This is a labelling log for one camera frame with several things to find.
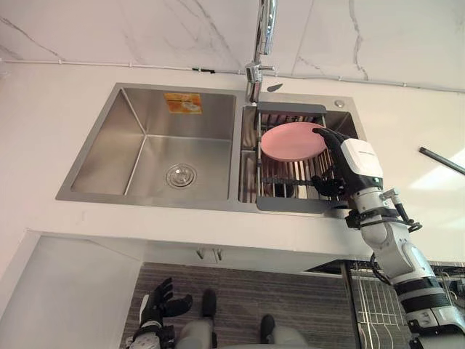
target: sink drain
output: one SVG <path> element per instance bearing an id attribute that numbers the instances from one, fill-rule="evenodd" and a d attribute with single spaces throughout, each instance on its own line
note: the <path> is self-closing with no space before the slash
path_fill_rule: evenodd
<path id="1" fill-rule="evenodd" d="M 174 188 L 185 188 L 197 177 L 193 167 L 187 164 L 171 166 L 166 173 L 166 181 Z"/>

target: marble backsplash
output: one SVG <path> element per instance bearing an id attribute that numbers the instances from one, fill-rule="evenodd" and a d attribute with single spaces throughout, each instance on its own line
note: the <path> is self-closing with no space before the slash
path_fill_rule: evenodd
<path id="1" fill-rule="evenodd" d="M 238 70 L 257 0 L 0 0 L 0 57 Z M 279 73 L 465 87 L 464 0 L 279 0 Z"/>

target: wire rack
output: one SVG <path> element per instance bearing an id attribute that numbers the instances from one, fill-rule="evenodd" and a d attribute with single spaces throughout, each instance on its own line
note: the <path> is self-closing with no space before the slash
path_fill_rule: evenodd
<path id="1" fill-rule="evenodd" d="M 465 268 L 433 266 L 449 300 L 464 312 Z M 352 264 L 352 293 L 362 348 L 407 348 L 411 338 L 405 311 L 395 290 L 373 276 L 367 262 Z"/>
<path id="2" fill-rule="evenodd" d="M 333 162 L 328 150 L 305 161 L 282 162 L 266 156 L 261 151 L 262 135 L 273 127 L 289 122 L 313 122 L 326 127 L 324 115 L 287 116 L 258 112 L 256 118 L 257 138 L 257 176 L 256 195 L 284 198 L 313 198 L 336 200 L 338 197 L 321 196 L 313 188 L 311 178 L 334 178 Z"/>
<path id="3" fill-rule="evenodd" d="M 356 262 L 352 291 L 362 348 L 406 348 L 411 335 L 394 289 Z"/>

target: orange sticker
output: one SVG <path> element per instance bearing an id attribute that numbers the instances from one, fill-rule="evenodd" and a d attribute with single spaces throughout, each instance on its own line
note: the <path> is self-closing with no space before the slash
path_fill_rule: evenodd
<path id="1" fill-rule="evenodd" d="M 173 114 L 202 114 L 201 96 L 198 93 L 165 93 L 168 110 Z"/>

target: pink plate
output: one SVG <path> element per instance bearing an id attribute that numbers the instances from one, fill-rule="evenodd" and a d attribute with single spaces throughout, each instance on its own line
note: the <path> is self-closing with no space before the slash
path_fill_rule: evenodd
<path id="1" fill-rule="evenodd" d="M 312 122 L 289 122 L 273 127 L 262 136 L 262 151 L 278 161 L 310 159 L 326 149 L 325 141 L 313 133 Z"/>

